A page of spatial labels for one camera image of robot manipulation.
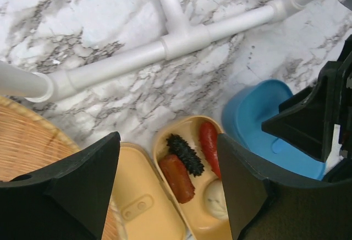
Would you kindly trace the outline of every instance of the red toy food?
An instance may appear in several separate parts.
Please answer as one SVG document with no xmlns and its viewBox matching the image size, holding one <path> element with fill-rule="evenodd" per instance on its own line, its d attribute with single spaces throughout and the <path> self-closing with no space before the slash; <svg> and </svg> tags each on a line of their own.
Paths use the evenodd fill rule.
<svg viewBox="0 0 352 240">
<path fill-rule="evenodd" d="M 167 155 L 159 161 L 159 166 L 179 203 L 193 199 L 195 188 L 185 165 L 177 155 Z"/>
<path fill-rule="evenodd" d="M 218 132 L 211 122 L 203 122 L 199 129 L 199 141 L 205 159 L 211 166 L 212 171 L 221 178 L 217 152 Z"/>
</svg>

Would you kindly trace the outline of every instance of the tan basket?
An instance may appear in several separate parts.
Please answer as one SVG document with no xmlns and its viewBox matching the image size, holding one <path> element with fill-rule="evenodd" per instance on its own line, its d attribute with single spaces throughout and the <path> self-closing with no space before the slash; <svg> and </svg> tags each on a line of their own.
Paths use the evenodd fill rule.
<svg viewBox="0 0 352 240">
<path fill-rule="evenodd" d="M 0 96 L 0 181 L 63 159 L 79 147 L 60 129 L 26 107 Z M 103 240 L 125 239 L 122 219 L 111 201 Z"/>
</svg>

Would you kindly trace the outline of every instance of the white marble table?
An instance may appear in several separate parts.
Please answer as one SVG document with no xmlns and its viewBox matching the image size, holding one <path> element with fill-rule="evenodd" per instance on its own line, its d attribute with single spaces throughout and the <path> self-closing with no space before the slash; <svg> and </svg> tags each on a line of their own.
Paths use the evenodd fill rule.
<svg viewBox="0 0 352 240">
<path fill-rule="evenodd" d="M 270 0 L 182 0 L 192 23 L 209 23 Z M 0 0 L 0 60 L 51 72 L 89 64 L 165 34 L 158 0 Z M 112 131 L 151 151 L 153 135 L 186 114 L 217 121 L 246 85 L 277 78 L 294 92 L 335 60 L 351 34 L 351 11 L 317 0 L 290 19 L 156 63 L 58 103 L 32 104 L 81 147 Z"/>
</svg>

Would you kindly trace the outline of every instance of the brown sausage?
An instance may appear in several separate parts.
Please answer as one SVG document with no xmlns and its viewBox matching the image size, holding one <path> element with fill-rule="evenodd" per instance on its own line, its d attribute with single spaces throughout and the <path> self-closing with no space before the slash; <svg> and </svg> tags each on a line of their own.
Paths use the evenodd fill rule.
<svg viewBox="0 0 352 240">
<path fill-rule="evenodd" d="M 185 165 L 177 155 L 167 155 L 159 161 L 159 166 L 179 203 L 193 199 L 195 188 Z"/>
</svg>

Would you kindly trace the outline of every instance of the toy food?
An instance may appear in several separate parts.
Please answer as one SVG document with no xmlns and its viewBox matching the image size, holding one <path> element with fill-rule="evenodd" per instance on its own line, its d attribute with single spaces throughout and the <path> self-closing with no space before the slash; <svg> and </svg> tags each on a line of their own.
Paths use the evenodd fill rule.
<svg viewBox="0 0 352 240">
<path fill-rule="evenodd" d="M 211 166 L 212 171 L 221 179 L 217 152 L 218 132 L 211 122 L 203 122 L 199 129 L 199 141 L 206 161 Z"/>
<path fill-rule="evenodd" d="M 167 155 L 159 166 L 179 203 L 187 203 L 194 197 L 194 186 L 185 165 L 177 155 Z"/>
<path fill-rule="evenodd" d="M 204 165 L 196 155 L 196 152 L 182 137 L 177 134 L 171 134 L 166 141 L 169 147 L 169 152 L 179 157 L 190 174 L 193 174 L 195 177 L 202 175 L 204 172 Z"/>
<path fill-rule="evenodd" d="M 204 203 L 205 208 L 213 217 L 220 220 L 228 219 L 224 189 L 219 179 L 210 183 L 206 188 Z"/>
</svg>

